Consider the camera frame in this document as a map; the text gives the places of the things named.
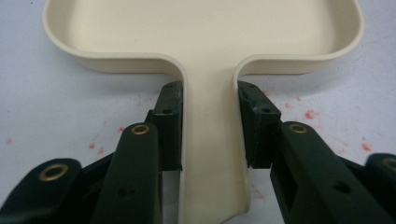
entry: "plastic part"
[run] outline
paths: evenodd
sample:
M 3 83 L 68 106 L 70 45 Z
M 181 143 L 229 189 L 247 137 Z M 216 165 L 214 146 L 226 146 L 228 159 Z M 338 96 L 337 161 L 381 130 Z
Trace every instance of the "plastic part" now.
M 249 206 L 237 79 L 301 74 L 362 35 L 355 0 L 49 0 L 44 27 L 79 63 L 184 83 L 180 223 L 220 223 Z

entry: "red stain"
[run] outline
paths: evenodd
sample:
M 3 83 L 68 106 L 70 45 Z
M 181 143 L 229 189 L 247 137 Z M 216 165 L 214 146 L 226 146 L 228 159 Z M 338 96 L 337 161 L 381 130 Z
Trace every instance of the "red stain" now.
M 292 105 L 291 103 L 287 102 L 287 103 L 285 104 L 285 107 L 286 107 L 286 108 L 293 108 L 293 105 Z
M 341 149 L 339 149 L 339 150 L 336 150 L 336 151 L 335 151 L 335 154 L 337 154 L 337 155 L 343 155 L 345 152 L 346 152 L 346 150 L 345 150 L 344 148 L 341 148 Z
M 7 141 L 6 141 L 6 144 L 8 146 L 12 145 L 12 138 L 8 138 Z
M 255 198 L 264 199 L 264 194 L 255 185 L 251 185 L 251 187 L 253 188 L 253 195 Z
M 318 113 L 315 112 L 314 110 L 308 110 L 308 111 L 306 111 L 306 113 L 305 113 L 305 117 L 306 117 L 307 119 L 314 119 L 315 116 L 317 116 L 317 115 L 318 115 Z
M 366 143 L 361 144 L 361 148 L 363 148 L 363 150 L 366 151 L 366 152 L 371 152 L 372 151 L 371 146 L 366 144 Z
M 100 147 L 99 151 L 98 151 L 98 155 L 101 155 L 105 152 L 105 148 L 104 147 Z

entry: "red speck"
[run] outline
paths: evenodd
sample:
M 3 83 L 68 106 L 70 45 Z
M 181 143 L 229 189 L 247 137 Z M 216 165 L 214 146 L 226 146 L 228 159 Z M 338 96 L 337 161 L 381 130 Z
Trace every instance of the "red speck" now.
M 105 152 L 105 148 L 104 147 L 100 147 L 99 151 L 98 151 L 98 155 L 103 154 Z
M 251 187 L 253 188 L 253 195 L 255 198 L 264 199 L 264 194 L 255 185 L 251 185 Z
M 306 111 L 306 113 L 305 113 L 305 117 L 306 117 L 307 119 L 314 119 L 314 117 L 315 117 L 316 115 L 318 115 L 318 113 L 315 112 L 314 110 L 308 110 L 308 111 Z
M 293 108 L 293 105 L 292 105 L 291 103 L 287 102 L 287 103 L 285 104 L 285 107 L 286 107 L 286 108 Z
M 9 146 L 12 145 L 12 138 L 8 138 L 6 141 L 6 144 Z
M 368 144 L 365 144 L 365 143 L 361 144 L 361 148 L 363 148 L 363 150 L 366 151 L 366 152 L 371 152 L 372 151 L 371 150 L 371 146 L 369 146 Z

